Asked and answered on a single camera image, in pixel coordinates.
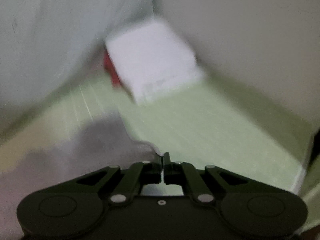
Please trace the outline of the grey blue garment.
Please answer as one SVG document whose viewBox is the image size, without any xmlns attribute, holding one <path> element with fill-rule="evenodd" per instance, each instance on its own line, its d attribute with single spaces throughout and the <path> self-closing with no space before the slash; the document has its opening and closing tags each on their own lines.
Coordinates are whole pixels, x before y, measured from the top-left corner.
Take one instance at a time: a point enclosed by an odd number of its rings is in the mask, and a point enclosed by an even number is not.
<svg viewBox="0 0 320 240">
<path fill-rule="evenodd" d="M 109 165 L 123 169 L 162 155 L 157 146 L 134 140 L 114 113 L 85 126 L 71 140 L 48 150 L 34 150 L 15 168 L 1 173 L 1 239 L 19 239 L 19 202 L 28 194 Z"/>
</svg>

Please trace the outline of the green grid cutting mat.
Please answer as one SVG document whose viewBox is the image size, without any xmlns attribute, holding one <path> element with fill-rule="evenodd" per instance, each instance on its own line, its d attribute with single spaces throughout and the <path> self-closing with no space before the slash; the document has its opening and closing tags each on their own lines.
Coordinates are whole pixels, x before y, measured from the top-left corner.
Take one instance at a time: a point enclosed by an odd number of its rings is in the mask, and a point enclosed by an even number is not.
<svg viewBox="0 0 320 240">
<path fill-rule="evenodd" d="M 118 111 L 130 134 L 196 167 L 217 165 L 297 193 L 310 156 L 312 127 L 253 89 L 215 76 L 139 106 L 107 75 L 67 86 L 1 137 L 1 170 L 29 151 L 69 140 Z"/>
</svg>

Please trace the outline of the white folded cloth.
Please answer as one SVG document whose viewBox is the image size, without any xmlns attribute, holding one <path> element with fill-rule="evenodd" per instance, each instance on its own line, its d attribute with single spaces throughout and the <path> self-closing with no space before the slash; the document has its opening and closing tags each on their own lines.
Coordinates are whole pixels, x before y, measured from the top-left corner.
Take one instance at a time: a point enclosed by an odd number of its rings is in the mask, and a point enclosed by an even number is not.
<svg viewBox="0 0 320 240">
<path fill-rule="evenodd" d="M 206 77 L 193 48 L 160 17 L 111 32 L 105 47 L 121 84 L 139 105 Z"/>
</svg>

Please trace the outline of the red folded cloth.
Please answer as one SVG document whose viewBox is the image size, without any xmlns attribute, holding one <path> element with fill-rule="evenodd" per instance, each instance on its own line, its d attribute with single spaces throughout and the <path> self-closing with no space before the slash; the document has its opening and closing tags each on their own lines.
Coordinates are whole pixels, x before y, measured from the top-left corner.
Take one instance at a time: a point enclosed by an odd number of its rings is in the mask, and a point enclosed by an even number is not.
<svg viewBox="0 0 320 240">
<path fill-rule="evenodd" d="M 113 87 L 121 87 L 120 78 L 116 72 L 114 64 L 109 56 L 108 51 L 104 51 L 104 70 L 110 76 Z"/>
</svg>

